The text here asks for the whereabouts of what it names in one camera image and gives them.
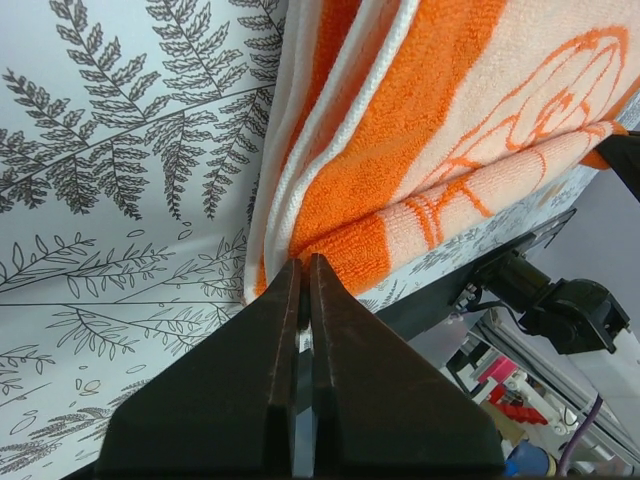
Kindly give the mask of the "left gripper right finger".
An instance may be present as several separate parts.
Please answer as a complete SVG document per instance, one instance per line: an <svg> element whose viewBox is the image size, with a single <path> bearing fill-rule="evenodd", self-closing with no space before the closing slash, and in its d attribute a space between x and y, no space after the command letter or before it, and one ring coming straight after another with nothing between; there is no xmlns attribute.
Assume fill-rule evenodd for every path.
<svg viewBox="0 0 640 480"><path fill-rule="evenodd" d="M309 269L314 472L500 475L493 420L346 289Z"/></svg>

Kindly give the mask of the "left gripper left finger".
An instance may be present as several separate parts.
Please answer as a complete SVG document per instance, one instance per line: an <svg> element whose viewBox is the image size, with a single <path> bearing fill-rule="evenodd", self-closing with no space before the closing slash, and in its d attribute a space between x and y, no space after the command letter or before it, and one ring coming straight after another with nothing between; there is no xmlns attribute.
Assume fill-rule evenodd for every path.
<svg viewBox="0 0 640 480"><path fill-rule="evenodd" d="M113 413L97 475L289 475L293 467L302 267Z"/></svg>

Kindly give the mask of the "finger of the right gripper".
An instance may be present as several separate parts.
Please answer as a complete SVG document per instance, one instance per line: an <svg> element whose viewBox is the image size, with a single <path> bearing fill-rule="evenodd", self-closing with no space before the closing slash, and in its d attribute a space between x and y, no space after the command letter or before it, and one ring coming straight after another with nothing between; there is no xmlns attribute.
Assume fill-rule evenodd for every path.
<svg viewBox="0 0 640 480"><path fill-rule="evenodd" d="M625 135L611 135L596 147L596 151L640 202L640 133L629 131Z"/></svg>

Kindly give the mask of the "orange patterned towel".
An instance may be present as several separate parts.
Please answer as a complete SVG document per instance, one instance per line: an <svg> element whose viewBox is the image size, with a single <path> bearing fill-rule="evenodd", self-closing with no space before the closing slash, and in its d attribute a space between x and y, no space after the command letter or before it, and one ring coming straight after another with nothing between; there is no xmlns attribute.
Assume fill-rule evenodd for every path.
<svg viewBox="0 0 640 480"><path fill-rule="evenodd" d="M635 1L293 1L244 298L325 256L361 294L576 165L639 88Z"/></svg>

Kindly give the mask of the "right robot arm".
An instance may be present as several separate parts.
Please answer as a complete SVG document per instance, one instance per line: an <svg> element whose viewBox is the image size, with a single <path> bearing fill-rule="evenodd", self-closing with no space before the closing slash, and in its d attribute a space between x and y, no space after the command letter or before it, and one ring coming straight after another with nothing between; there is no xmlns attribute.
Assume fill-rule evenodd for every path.
<svg viewBox="0 0 640 480"><path fill-rule="evenodd" d="M639 198L639 133L614 135L596 152L635 199ZM560 279L545 287L521 320L529 335L547 338L560 354L598 353L597 361L620 363L622 354L639 348L632 334L622 336L630 319L614 295L588 279Z"/></svg>

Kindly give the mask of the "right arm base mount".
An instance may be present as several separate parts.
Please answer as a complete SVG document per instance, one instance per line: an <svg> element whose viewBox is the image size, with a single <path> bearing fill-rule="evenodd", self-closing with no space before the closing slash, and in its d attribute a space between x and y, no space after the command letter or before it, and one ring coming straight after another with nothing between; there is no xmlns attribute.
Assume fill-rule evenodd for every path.
<svg viewBox="0 0 640 480"><path fill-rule="evenodd" d="M476 260L376 311L376 316L405 340L443 322L451 313L481 310L482 295L493 294L514 312L523 313L548 294L554 281L528 255L548 247L576 214L575 208L482 255Z"/></svg>

